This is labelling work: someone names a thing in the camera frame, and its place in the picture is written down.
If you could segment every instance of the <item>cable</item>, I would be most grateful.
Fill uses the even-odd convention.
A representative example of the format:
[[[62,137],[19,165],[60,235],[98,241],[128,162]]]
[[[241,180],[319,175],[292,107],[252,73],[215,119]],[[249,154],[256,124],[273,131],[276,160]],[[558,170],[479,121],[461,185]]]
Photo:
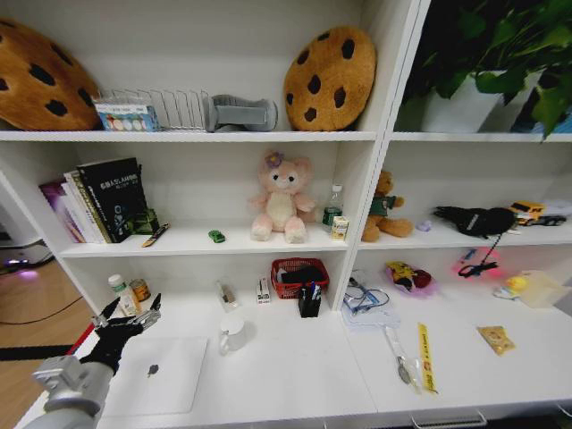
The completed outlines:
[[[486,264],[486,260],[489,255],[492,253],[494,248],[497,247],[499,241],[501,241],[502,234],[499,234],[499,237],[494,242],[494,244],[489,248],[489,251],[484,256],[483,260],[479,265],[465,265],[460,270],[458,270],[458,275],[461,277],[471,277],[472,275],[481,275],[483,271],[492,270],[493,268],[497,268],[499,265],[496,262],[491,262],[490,264]]]
[[[28,322],[2,322],[2,321],[0,321],[0,324],[9,324],[11,326],[15,326],[15,325],[20,325],[20,324],[36,324],[37,322],[43,322],[44,320],[49,319],[50,317],[53,317],[55,315],[59,315],[64,310],[67,310],[69,307],[71,307],[73,304],[75,304],[76,302],[78,302],[82,298],[83,297],[77,298],[76,300],[74,300],[73,302],[71,302],[70,304],[65,306],[64,308],[57,310],[55,313],[52,313],[51,315],[47,315],[46,317],[42,317],[41,319],[30,320]]]

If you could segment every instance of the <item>book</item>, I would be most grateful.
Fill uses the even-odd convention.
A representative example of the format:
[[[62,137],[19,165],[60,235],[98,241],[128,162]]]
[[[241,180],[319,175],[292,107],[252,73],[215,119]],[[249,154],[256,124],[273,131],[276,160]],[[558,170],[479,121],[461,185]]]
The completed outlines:
[[[65,208],[67,208],[68,213],[71,216],[71,219],[76,224],[78,229],[83,235],[84,240],[86,243],[93,243],[93,232],[91,231],[89,224],[87,223],[87,219],[84,220],[81,215],[82,212],[80,211],[80,207],[78,203],[75,201],[75,198],[72,195],[72,191],[70,190],[70,186],[68,185],[67,181],[62,183],[62,200]]]
[[[49,183],[39,185],[39,188],[44,194],[49,205],[52,207],[52,210],[54,210],[56,217],[67,231],[71,240],[74,243],[85,243],[86,241],[83,238],[83,235],[81,235],[78,225],[73,221],[70,212],[68,212],[68,209],[63,202],[63,196],[65,196],[65,193],[63,192],[62,183],[63,181],[51,181]]]
[[[111,242],[121,243],[132,234],[136,214],[147,210],[137,159],[112,159],[77,168]]]
[[[111,243],[109,236],[107,236],[107,239],[105,238],[107,231],[99,218],[96,208],[93,207],[93,204],[89,199],[88,192],[81,182],[80,173],[77,171],[65,172],[63,177],[68,182],[70,191],[80,205],[80,209],[88,219],[92,235],[94,237],[94,242],[99,244]]]

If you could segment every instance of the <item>yellow label strip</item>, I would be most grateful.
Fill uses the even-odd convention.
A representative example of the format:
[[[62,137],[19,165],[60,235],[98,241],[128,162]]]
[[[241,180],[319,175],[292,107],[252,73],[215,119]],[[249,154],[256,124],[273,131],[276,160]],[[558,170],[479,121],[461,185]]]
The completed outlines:
[[[423,376],[423,387],[433,393],[438,393],[435,389],[435,379],[433,378],[433,365],[431,363],[431,351],[429,350],[429,336],[427,327],[418,324],[419,327],[419,354],[421,355],[421,371]]]

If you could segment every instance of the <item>white cup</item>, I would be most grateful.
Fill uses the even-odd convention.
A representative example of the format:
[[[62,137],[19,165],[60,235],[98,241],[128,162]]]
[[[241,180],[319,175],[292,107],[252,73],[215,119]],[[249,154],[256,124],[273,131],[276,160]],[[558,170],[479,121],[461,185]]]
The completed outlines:
[[[230,350],[238,350],[247,343],[247,331],[244,320],[236,315],[226,315],[221,321],[221,340],[219,350],[226,355]]]

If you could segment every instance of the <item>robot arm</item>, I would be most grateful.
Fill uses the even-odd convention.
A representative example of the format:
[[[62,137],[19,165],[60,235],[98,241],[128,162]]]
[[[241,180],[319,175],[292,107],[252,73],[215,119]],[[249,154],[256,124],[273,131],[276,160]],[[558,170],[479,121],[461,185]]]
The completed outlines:
[[[119,369],[123,347],[161,317],[161,294],[139,316],[108,319],[119,299],[93,318],[99,341],[87,356],[51,357],[33,374],[49,396],[46,413],[26,429],[93,429],[101,416],[109,383]]]

